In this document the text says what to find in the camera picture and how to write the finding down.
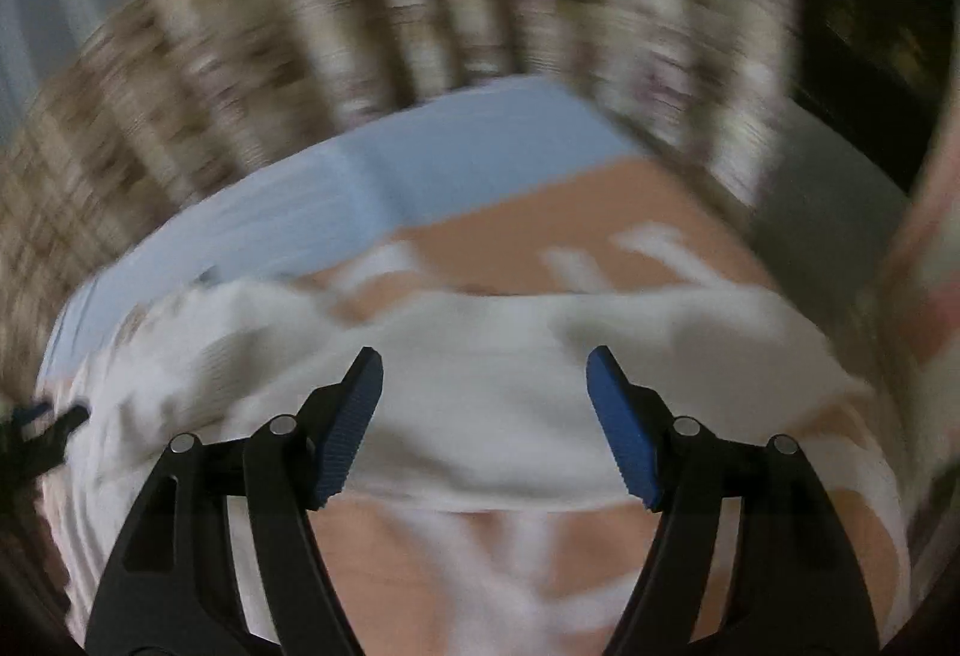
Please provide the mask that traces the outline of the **orange blue patterned bedsheet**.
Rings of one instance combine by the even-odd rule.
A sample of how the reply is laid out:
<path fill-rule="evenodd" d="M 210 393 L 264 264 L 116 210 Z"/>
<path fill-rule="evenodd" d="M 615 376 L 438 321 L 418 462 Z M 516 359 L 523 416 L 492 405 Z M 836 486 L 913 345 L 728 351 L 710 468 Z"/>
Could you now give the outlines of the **orange blue patterned bedsheet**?
<path fill-rule="evenodd" d="M 174 216 L 73 294 L 41 388 L 133 308 L 236 281 L 320 292 L 355 323 L 425 292 L 754 285 L 788 300 L 724 222 L 596 110 L 509 78 L 325 141 Z"/>

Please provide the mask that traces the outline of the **blue floral curtain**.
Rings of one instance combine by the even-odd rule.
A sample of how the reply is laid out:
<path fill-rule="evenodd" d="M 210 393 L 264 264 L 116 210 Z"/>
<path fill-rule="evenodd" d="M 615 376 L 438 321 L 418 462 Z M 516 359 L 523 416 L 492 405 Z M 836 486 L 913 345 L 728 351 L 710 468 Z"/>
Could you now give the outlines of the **blue floral curtain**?
<path fill-rule="evenodd" d="M 228 183 L 512 73 L 596 102 L 737 225 L 778 157 L 796 0 L 2 0 L 2 393 L 67 297 Z"/>

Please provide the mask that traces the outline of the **white knit sweater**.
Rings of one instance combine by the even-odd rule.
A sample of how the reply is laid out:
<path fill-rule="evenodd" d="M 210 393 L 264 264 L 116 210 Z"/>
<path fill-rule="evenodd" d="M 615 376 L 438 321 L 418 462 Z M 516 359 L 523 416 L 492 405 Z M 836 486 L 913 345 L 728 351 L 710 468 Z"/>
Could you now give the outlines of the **white knit sweater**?
<path fill-rule="evenodd" d="M 363 645 L 597 651 L 658 524 L 626 493 L 587 397 L 599 344 L 721 437 L 796 437 L 853 542 L 878 628 L 905 620 L 907 530 L 874 393 L 776 292 L 425 292 L 355 323 L 320 292 L 236 281 L 133 308 L 47 382 L 57 406 L 91 409 L 43 486 L 71 628 L 85 630 L 112 544 L 174 435 L 252 434 L 368 346 L 384 360 L 384 395 L 347 489 L 313 518 Z"/>

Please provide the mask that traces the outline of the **black appliance with blue light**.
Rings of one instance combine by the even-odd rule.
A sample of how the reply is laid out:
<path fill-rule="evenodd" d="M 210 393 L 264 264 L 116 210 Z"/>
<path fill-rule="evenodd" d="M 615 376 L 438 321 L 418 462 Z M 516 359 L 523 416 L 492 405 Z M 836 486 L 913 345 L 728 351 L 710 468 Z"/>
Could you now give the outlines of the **black appliance with blue light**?
<path fill-rule="evenodd" d="M 878 271 L 952 71 L 957 0 L 797 0 L 793 89 L 754 245 L 789 294 L 849 299 Z"/>

